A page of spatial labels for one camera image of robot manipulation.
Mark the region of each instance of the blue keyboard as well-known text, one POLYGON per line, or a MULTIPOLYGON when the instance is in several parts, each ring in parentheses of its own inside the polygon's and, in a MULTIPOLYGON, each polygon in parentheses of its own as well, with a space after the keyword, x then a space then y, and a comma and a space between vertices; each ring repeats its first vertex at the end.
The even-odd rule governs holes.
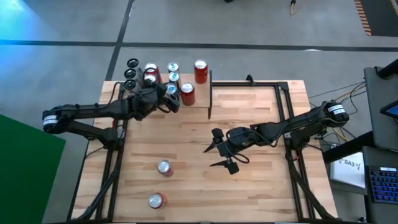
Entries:
POLYGON ((398 172, 395 170, 395 168, 369 168, 374 202, 398 204, 398 172))

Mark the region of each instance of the gray floor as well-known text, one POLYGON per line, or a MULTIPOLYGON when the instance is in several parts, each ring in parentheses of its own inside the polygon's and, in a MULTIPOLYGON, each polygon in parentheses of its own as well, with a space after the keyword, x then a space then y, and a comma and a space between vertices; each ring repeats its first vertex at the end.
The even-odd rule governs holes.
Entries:
MULTIPOLYGON (((125 42, 266 44, 339 47, 397 47, 398 38, 368 37, 354 1, 306 0, 296 16, 280 0, 135 0, 125 42)), ((128 0, 0 1, 0 42, 6 40, 115 42, 128 0)), ((0 113, 41 129, 41 112, 65 103, 94 103, 114 47, 0 45, 0 113)), ((113 80, 123 79, 126 60, 155 62, 165 72, 177 61, 192 72, 203 58, 215 80, 305 80, 309 96, 360 82, 363 68, 386 65, 389 52, 299 50, 168 49, 122 47, 113 80)), ((312 98, 318 105, 349 89, 312 98)), ((359 112, 346 128, 355 135, 371 129, 366 94, 354 99, 359 112)), ((345 104, 348 111, 354 108, 345 104)), ((67 217, 87 141, 62 134, 67 146, 43 222, 67 217)), ((364 215, 361 195, 333 190, 339 217, 364 215)))

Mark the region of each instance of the wooden table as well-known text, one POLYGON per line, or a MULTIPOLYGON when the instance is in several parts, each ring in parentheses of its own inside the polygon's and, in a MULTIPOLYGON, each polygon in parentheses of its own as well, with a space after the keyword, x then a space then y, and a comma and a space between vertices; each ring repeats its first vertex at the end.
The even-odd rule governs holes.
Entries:
MULTIPOLYGON (((307 112, 310 106, 304 82, 287 82, 294 113, 307 112)), ((102 103, 109 100, 113 83, 104 83, 102 103)), ((224 167, 209 167, 223 160, 216 149, 203 153, 211 143, 213 128, 226 132, 268 121, 280 120, 275 91, 267 87, 213 87, 211 119, 206 107, 181 107, 177 114, 156 111, 141 122, 130 120, 113 221, 297 221, 283 141, 276 148, 253 146, 243 151, 251 162, 239 164, 240 171, 235 175, 229 175, 224 167), (167 178, 157 172, 161 159, 171 162, 173 176, 167 178), (164 208, 154 210, 148 206, 153 192, 167 197, 164 208)), ((111 122, 108 118, 95 119, 95 126, 107 128, 111 122)), ((99 147, 99 142, 91 142, 88 153, 99 147)), ((321 152, 306 148, 303 156, 311 190, 328 212, 337 216, 321 152)), ((106 151, 102 150, 85 161, 72 217, 82 214, 98 193, 105 157, 106 151)), ((300 198, 307 217, 301 191, 300 198)))

